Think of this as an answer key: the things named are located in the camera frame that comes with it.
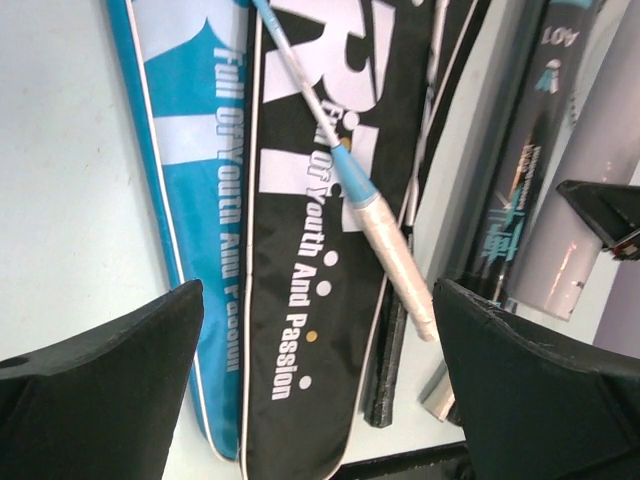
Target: gold dot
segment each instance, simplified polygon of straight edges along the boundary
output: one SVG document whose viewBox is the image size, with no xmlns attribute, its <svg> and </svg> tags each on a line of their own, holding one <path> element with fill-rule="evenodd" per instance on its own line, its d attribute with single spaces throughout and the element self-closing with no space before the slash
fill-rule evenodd
<svg viewBox="0 0 640 480">
<path fill-rule="evenodd" d="M 347 137 L 342 137 L 340 143 L 342 143 L 347 150 L 351 151 L 351 140 Z"/>
</svg>

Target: shuttlecock logo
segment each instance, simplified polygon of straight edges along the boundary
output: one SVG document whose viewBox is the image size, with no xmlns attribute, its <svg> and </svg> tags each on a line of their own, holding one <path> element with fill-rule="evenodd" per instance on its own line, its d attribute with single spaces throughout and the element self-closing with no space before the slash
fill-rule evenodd
<svg viewBox="0 0 640 480">
<path fill-rule="evenodd" d="M 547 63 L 547 67 L 538 80 L 536 84 L 536 90 L 540 90 L 543 92 L 549 92 L 550 94 L 554 94 L 558 91 L 558 77 L 560 70 L 560 60 L 551 60 Z"/>
</svg>

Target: blue racket throat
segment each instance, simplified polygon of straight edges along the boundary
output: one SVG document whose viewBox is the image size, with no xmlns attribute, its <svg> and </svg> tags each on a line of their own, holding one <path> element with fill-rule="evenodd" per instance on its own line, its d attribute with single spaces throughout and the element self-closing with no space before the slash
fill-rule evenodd
<svg viewBox="0 0 640 480">
<path fill-rule="evenodd" d="M 340 177 L 342 188 L 354 208 L 364 208 L 379 195 L 360 165 L 353 159 L 344 145 L 331 149 L 334 164 Z"/>
</svg>

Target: blue graphic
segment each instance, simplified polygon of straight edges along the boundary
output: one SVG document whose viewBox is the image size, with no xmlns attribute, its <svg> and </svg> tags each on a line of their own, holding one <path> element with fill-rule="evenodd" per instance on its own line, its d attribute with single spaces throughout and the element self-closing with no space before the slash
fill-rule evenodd
<svg viewBox="0 0 640 480">
<path fill-rule="evenodd" d="M 239 189 L 243 177 L 247 62 L 245 45 L 233 48 L 228 41 L 223 42 L 214 33 L 212 23 L 220 26 L 224 20 L 223 37 L 239 41 L 237 31 L 244 30 L 236 28 L 232 21 L 246 21 L 246 15 L 239 16 L 237 9 L 248 2 L 213 2 L 211 6 L 190 0 L 137 0 L 134 8 L 141 9 L 136 10 L 141 54 L 145 58 L 145 54 L 155 52 L 144 63 L 144 84 L 127 1 L 108 0 L 108 8 L 169 279 L 172 286 L 181 280 L 169 235 L 170 213 L 184 279 L 198 278 L 204 285 L 205 319 L 197 349 L 199 369 L 192 369 L 189 382 L 196 416 L 216 451 L 236 459 L 241 378 Z M 164 27 L 153 23 L 167 19 L 167 15 L 154 15 L 163 7 L 182 17 L 169 16 L 172 27 L 185 25 L 185 30 L 166 33 Z M 169 37 L 184 40 L 171 45 Z M 145 108 L 145 89 L 151 100 L 159 158 Z M 158 175 L 159 162 L 164 185 Z M 168 205 L 163 202 L 163 186 Z"/>
<path fill-rule="evenodd" d="M 548 92 L 552 95 L 559 89 L 559 68 L 560 60 L 551 60 L 547 63 L 544 73 L 538 83 L 536 84 L 536 90 Z"/>
<path fill-rule="evenodd" d="M 586 10 L 593 4 L 593 0 L 551 0 L 551 2 L 549 3 L 551 4 L 563 3 L 565 5 L 575 5 L 576 7 L 584 8 Z"/>
<path fill-rule="evenodd" d="M 514 259 L 518 251 L 525 217 L 523 212 L 517 210 L 521 193 L 522 187 L 518 187 L 506 208 L 490 210 L 489 219 L 493 220 L 493 223 L 487 230 L 481 254 L 483 258 L 488 259 L 489 265 L 498 258 L 509 262 Z M 520 218 L 520 222 L 513 232 L 509 232 L 508 229 L 516 218 Z"/>
</svg>

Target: white piping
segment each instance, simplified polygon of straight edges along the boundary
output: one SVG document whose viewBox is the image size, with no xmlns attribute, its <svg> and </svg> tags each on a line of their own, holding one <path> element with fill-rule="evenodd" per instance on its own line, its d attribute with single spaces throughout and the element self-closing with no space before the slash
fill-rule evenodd
<svg viewBox="0 0 640 480">
<path fill-rule="evenodd" d="M 247 187 L 247 254 L 245 256 L 244 288 L 244 366 L 242 387 L 242 434 L 240 441 L 240 471 L 242 478 L 248 479 L 247 472 L 247 431 L 249 427 L 249 374 L 250 374 L 250 327 L 251 292 L 253 290 L 253 210 L 255 203 L 255 175 L 258 148 L 258 110 L 260 103 L 260 74 L 262 69 L 262 20 L 256 15 L 255 45 L 253 54 L 253 96 L 251 99 L 251 140 L 249 143 L 249 185 Z"/>
<path fill-rule="evenodd" d="M 136 60 L 138 63 L 138 71 L 140 74 L 140 79 L 142 81 L 142 94 L 144 98 L 144 106 L 147 114 L 147 120 L 149 123 L 149 134 L 151 135 L 151 144 L 153 147 L 153 156 L 155 157 L 156 162 L 156 172 L 158 174 L 158 182 L 160 184 L 160 195 L 162 197 L 162 204 L 165 209 L 165 214 L 167 216 L 167 226 L 169 228 L 169 238 L 171 239 L 171 248 L 173 249 L 173 256 L 176 262 L 176 271 L 178 272 L 178 281 L 180 283 L 184 283 L 184 270 L 182 268 L 182 260 L 180 258 L 180 251 L 178 249 L 178 240 L 176 237 L 175 226 L 173 223 L 173 215 L 171 214 L 171 207 L 169 205 L 169 197 L 167 196 L 167 189 L 164 183 L 164 172 L 162 171 L 162 162 L 160 161 L 160 149 L 158 148 L 158 138 L 156 134 L 155 125 L 153 123 L 153 113 L 151 108 L 151 97 L 149 95 L 149 86 L 147 83 L 147 74 L 144 69 L 144 62 L 142 60 L 142 49 L 140 46 L 140 37 L 138 35 L 138 28 L 135 23 L 135 13 L 133 11 L 132 0 L 126 1 L 127 6 L 127 14 L 129 16 L 129 25 L 131 27 L 131 33 L 133 36 L 133 43 L 136 52 Z M 204 397 L 204 388 L 202 386 L 202 377 L 200 375 L 200 360 L 198 358 L 198 349 L 196 348 L 196 352 L 193 358 L 193 366 L 196 376 L 196 385 L 198 388 L 198 397 L 200 401 L 200 409 L 202 411 L 202 423 L 204 424 L 205 436 L 207 438 L 207 443 L 213 450 L 213 453 L 220 459 L 225 462 L 234 463 L 232 460 L 225 458 L 220 454 L 220 452 L 216 449 L 215 444 L 213 443 L 213 437 L 211 435 L 211 429 L 209 427 L 209 418 L 207 415 L 207 407 Z"/>
</svg>

